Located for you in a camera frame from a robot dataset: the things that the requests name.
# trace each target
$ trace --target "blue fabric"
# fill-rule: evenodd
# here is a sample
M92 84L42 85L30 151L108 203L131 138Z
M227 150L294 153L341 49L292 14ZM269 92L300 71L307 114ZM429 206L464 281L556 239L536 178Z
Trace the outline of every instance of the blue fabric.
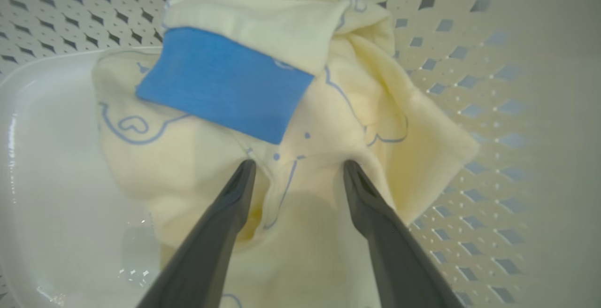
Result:
M279 144L313 75L223 36L169 30L139 98Z

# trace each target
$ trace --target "yellow cloth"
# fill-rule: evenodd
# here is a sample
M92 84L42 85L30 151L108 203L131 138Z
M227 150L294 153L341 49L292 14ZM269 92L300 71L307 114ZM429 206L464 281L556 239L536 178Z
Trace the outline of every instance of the yellow cloth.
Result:
M238 164L253 158L259 175L251 214L234 248L222 307L238 307L236 300L244 308L379 307L367 242L350 222L341 165L362 164L408 224L477 152L392 58L389 13L363 0L172 0L163 25L215 32L315 75L282 143L271 145L135 98L157 54L121 49L101 57L92 77L105 157L122 190L152 213L163 256L179 246ZM135 117L146 122L146 132L136 135L155 140L120 139Z

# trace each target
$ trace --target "perforated basket wall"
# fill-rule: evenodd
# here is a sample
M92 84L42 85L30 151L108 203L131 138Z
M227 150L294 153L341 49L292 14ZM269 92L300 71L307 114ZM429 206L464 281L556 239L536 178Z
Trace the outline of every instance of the perforated basket wall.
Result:
M412 233L465 306L519 306L531 281L528 92L496 0L369 0L394 16L397 58L414 83L482 144ZM45 56L160 45L165 0L0 0L0 77ZM0 308L15 301L0 276Z

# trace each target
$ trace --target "baby clothing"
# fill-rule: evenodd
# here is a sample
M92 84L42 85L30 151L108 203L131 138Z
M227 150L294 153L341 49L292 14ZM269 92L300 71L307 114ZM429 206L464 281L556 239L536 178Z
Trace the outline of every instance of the baby clothing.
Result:
M101 145L168 253L238 165L257 162L221 307L377 308L343 162L405 224L477 152L392 58L389 13L363 0L170 0L159 49L92 71Z

